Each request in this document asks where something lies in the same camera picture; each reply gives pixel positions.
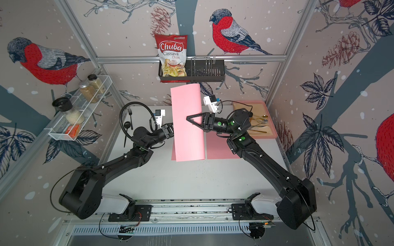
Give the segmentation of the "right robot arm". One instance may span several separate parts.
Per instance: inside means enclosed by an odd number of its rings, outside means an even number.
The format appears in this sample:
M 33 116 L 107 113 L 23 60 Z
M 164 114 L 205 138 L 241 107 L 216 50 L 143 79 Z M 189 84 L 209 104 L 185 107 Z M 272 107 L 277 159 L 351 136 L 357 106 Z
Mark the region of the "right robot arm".
M 187 116 L 186 120 L 204 132 L 224 133 L 233 154 L 254 166 L 274 187 L 281 201 L 277 212 L 291 229 L 297 229 L 317 210 L 315 187 L 308 179 L 300 180 L 275 162 L 247 132 L 252 112 L 245 108 L 231 112 L 227 118 L 214 113 Z

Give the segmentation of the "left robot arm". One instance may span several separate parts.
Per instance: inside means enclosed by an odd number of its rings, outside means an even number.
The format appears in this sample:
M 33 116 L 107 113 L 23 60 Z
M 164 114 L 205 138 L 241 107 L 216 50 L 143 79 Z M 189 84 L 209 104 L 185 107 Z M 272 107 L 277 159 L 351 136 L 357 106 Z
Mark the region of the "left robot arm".
M 124 173 L 148 163 L 153 155 L 152 147 L 174 137 L 173 123 L 149 132 L 144 127 L 134 130 L 133 148 L 108 163 L 88 168 L 78 167 L 59 197 L 59 203 L 80 219 L 93 215 L 103 198 L 103 188 Z

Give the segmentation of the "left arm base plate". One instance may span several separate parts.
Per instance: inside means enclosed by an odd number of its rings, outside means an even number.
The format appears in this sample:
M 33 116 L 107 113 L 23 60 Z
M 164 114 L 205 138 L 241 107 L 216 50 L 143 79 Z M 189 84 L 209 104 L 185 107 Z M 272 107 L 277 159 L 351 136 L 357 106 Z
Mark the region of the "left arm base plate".
M 132 205 L 122 214 L 110 214 L 109 222 L 146 222 L 150 220 L 152 205 Z

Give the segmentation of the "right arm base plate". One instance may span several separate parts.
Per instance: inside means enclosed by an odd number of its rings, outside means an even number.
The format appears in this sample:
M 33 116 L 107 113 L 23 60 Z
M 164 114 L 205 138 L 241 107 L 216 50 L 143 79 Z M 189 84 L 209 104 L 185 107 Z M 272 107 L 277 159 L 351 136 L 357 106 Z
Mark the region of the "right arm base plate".
M 251 205 L 231 204 L 228 211 L 232 214 L 233 220 L 273 220 L 274 216 L 270 214 L 259 214 Z

